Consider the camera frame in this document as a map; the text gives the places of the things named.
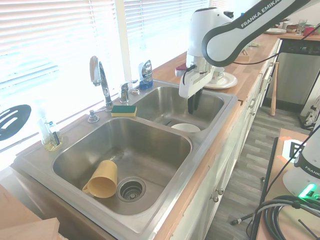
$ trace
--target gray floor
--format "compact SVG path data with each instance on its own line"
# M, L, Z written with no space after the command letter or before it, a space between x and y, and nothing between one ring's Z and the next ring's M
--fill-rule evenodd
M270 116L270 108L259 109L241 156L235 165L229 184L205 240L247 240L246 227L249 219L239 225L230 222L252 213L259 205L274 138L280 129L309 134L300 128L298 114L276 110Z

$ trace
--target window blinds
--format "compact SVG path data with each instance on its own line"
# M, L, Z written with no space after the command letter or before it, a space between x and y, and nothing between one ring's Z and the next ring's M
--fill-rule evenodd
M91 56L111 89L124 80L113 0L2 0L0 21L1 109L29 104L34 118L6 145L35 132L39 102L59 121L104 99Z
M187 51L193 12L209 0L124 0L131 72L150 59L156 68Z
M212 0L211 7L226 10L228 8L228 2L230 2L230 0Z

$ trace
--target sponge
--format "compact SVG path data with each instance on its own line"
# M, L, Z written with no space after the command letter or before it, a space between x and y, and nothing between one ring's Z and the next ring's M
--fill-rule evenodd
M112 117L135 117L137 106L113 106L111 111Z

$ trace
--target yellow cup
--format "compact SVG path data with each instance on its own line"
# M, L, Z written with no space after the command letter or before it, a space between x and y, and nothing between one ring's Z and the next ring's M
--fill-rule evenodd
M110 160L102 161L82 191L101 199L112 197L117 191L117 165Z

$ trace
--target drain strainer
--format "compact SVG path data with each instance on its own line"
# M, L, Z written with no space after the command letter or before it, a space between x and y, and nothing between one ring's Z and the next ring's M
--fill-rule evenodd
M146 192L146 184L140 178L130 177L118 185L117 196L124 202L132 203L139 200Z

